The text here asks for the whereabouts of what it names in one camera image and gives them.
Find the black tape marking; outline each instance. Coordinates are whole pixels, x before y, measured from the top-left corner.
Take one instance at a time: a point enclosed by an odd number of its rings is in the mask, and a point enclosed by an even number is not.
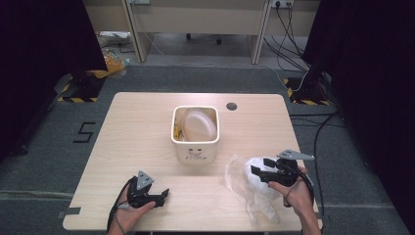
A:
[[[83,122],[82,125],[80,126],[78,134],[86,134],[86,135],[88,135],[88,139],[87,140],[73,140],[73,143],[75,143],[75,144],[89,143],[89,141],[91,140],[91,137],[94,134],[94,132],[82,131],[83,126],[85,126],[86,124],[95,124],[95,122],[88,122],[88,121]]]

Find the wall socket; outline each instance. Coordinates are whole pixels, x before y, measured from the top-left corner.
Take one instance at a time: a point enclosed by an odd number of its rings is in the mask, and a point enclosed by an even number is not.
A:
[[[271,1],[271,8],[277,8],[276,3],[280,2],[280,8],[279,9],[288,9],[293,8],[294,6],[294,0],[270,0]]]

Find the gray carpet floor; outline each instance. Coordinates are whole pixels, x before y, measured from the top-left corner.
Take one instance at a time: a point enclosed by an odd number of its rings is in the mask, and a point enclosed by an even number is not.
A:
[[[28,143],[28,154],[9,157],[0,164],[1,235],[105,234],[66,231],[58,215],[69,206],[117,92],[281,94],[300,150],[309,155],[315,150],[319,123],[327,118],[320,114],[338,110],[334,104],[291,103],[277,74],[269,69],[136,66],[125,71],[123,77],[106,79],[96,103],[55,102]],[[280,79],[300,76],[296,72],[278,73]],[[63,77],[57,89],[67,82],[68,78]],[[85,122],[89,124],[84,125],[83,131],[93,133],[89,141],[85,141],[88,136],[78,134]],[[409,234],[357,146],[341,116],[330,119],[318,134],[315,151],[323,197],[317,188],[315,191],[317,204],[324,212],[324,234]],[[305,164],[317,184],[315,164]]]

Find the plastic lid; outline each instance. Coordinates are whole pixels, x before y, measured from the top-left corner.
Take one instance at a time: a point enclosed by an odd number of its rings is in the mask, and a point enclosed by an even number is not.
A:
[[[182,130],[186,141],[201,142],[216,139],[216,125],[202,109],[190,108],[183,117]]]

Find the light wood tabletop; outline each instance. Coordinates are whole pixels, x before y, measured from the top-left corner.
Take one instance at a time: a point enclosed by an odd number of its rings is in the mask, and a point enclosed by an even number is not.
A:
[[[237,109],[228,110],[228,103]],[[178,106],[217,108],[220,139],[213,163],[189,166],[177,160],[170,131]],[[259,212],[252,223],[246,205],[223,184],[231,158],[275,157],[286,149],[299,146],[280,95],[117,93],[69,206],[81,207],[80,213],[67,214],[64,228],[106,230],[122,186],[143,170],[155,179],[150,194],[170,191],[164,206],[146,213],[134,230],[300,231],[298,217],[281,198],[272,202],[280,222]]]

